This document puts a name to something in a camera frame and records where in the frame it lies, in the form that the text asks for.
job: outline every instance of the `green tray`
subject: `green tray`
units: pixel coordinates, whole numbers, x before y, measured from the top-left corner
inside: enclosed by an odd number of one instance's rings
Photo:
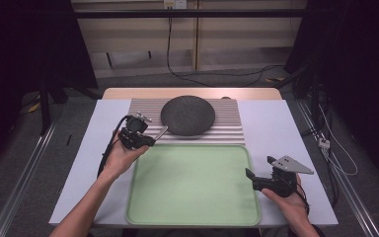
[[[136,225],[253,226],[258,198],[240,145],[163,145],[136,161],[126,217]]]

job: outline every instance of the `table surface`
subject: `table surface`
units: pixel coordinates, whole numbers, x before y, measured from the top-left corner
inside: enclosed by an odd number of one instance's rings
[[[204,99],[230,97],[237,99],[245,132],[246,147],[250,152],[253,171],[259,177],[270,177],[271,166],[266,156],[280,158],[289,155],[312,170],[316,170],[297,130],[291,112],[279,92],[272,88],[112,88],[98,101],[85,133],[65,187],[49,220],[58,224],[79,201],[96,179],[101,153],[118,123],[116,115],[125,115],[130,98],[174,98],[181,95]],[[112,186],[94,221],[96,226],[139,227],[125,218],[128,192],[134,167],[125,172]],[[312,223],[325,226],[338,224],[328,197],[317,173],[300,175],[302,186],[311,205]],[[258,199],[261,221],[258,227],[285,225],[278,207],[261,192]]]

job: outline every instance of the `black disc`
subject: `black disc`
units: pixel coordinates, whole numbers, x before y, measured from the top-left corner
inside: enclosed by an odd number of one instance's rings
[[[204,99],[180,96],[169,101],[161,112],[161,121],[176,135],[194,136],[209,130],[214,124],[215,111]]]

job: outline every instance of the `human hand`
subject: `human hand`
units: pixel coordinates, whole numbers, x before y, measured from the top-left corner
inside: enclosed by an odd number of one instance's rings
[[[300,189],[301,180],[297,175],[297,191],[302,194]],[[297,236],[319,236],[309,221],[306,211],[306,205],[303,199],[297,194],[293,193],[289,197],[280,197],[275,192],[269,189],[263,189],[263,194],[275,202],[288,221],[289,227]]]
[[[142,146],[138,149],[130,150],[125,148],[121,141],[115,140],[102,174],[108,175],[114,181],[130,168],[131,164],[137,159],[137,157],[144,154],[148,149],[148,146]]]

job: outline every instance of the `white tabletop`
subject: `white tabletop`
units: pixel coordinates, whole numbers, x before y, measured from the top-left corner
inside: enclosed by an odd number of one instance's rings
[[[113,129],[128,113],[130,102],[131,100],[97,102],[64,189],[49,220],[50,224],[60,223],[95,182],[102,154],[107,148]],[[246,147],[257,176],[270,177],[272,168],[266,161],[266,156],[280,158],[288,155],[316,171],[285,101],[238,101],[238,107]],[[132,166],[114,182],[97,213],[95,225],[141,227],[131,225],[125,218],[133,171]],[[338,224],[318,174],[315,172],[314,175],[300,177],[311,206],[310,221],[321,226]],[[285,225],[286,221],[278,207],[261,192],[257,194],[261,209],[261,221],[258,226]]]

